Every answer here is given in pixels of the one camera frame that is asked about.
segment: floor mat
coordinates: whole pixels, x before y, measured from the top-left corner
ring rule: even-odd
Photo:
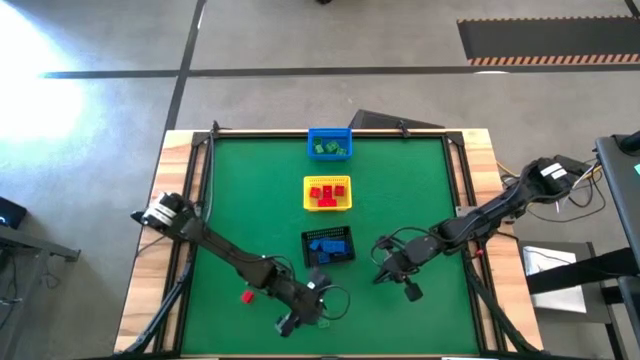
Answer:
[[[471,65],[640,62],[640,21],[630,16],[461,19]]]

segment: plastic bin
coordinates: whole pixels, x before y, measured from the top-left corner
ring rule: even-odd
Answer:
[[[343,254],[328,254],[323,252],[321,248],[317,249],[317,251],[313,251],[311,249],[311,243],[316,240],[344,241],[345,249],[347,251]],[[341,263],[355,259],[356,249],[353,247],[351,228],[348,226],[340,226],[330,229],[303,232],[302,253],[304,256],[304,265],[308,268]]]
[[[347,153],[345,155],[338,155],[336,153],[329,153],[325,150],[324,153],[316,153],[314,150],[314,140],[321,139],[320,145],[323,150],[325,146],[332,141],[338,143],[341,149],[345,149]],[[349,128],[313,128],[309,129],[309,135],[307,138],[307,154],[314,160],[320,161],[343,161],[347,160],[353,154],[353,141],[351,139],[351,129]]]
[[[302,181],[302,207],[309,211],[346,211],[351,209],[351,178],[345,175],[330,175],[330,176],[305,176]],[[317,187],[322,190],[325,185],[331,185],[331,188],[335,193],[335,186],[344,186],[343,196],[333,196],[337,200],[337,206],[332,207],[320,207],[318,206],[318,198],[310,196],[311,188]]]

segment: blue block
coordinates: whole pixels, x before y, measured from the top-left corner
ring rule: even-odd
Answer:
[[[309,244],[309,248],[313,251],[318,250],[318,246],[320,246],[320,240],[313,240],[311,244]]]
[[[345,243],[344,241],[324,240],[322,241],[322,250],[329,254],[344,253]]]
[[[326,264],[329,262],[329,254],[317,253],[318,264]]]

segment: concrete floor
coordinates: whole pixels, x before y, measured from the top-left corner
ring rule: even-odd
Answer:
[[[19,359],[109,354],[174,79],[35,80],[37,71],[177,69],[195,0],[0,2],[0,196],[26,206],[24,229],[81,248],[40,289]],[[626,15],[613,0],[209,0],[192,68],[464,65],[455,20]],[[192,79],[178,129],[346,125],[357,109],[489,128],[517,170],[539,156],[592,158],[594,139],[637,130],[640,73]],[[570,224],[525,216],[526,240],[625,246],[613,206]],[[630,358],[640,358],[616,308]],[[611,357],[604,327],[539,319],[557,354]]]

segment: green table surface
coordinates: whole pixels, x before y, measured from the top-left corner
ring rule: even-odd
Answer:
[[[183,354],[477,354],[459,255],[440,256],[413,277],[424,293],[414,303],[401,285],[372,283],[378,268],[369,251],[379,236],[454,215],[442,141],[354,138],[353,146],[346,162],[317,162],[306,154],[306,139],[216,141],[210,227],[246,251],[289,257],[298,280],[306,282],[300,234],[350,226],[356,259],[321,269],[351,293],[351,308],[328,328],[302,326],[281,338],[274,323],[288,308],[261,295],[242,303],[244,281],[201,248]],[[353,208],[304,210],[308,175],[351,176]],[[326,303],[328,314],[337,315],[344,295],[332,291]]]

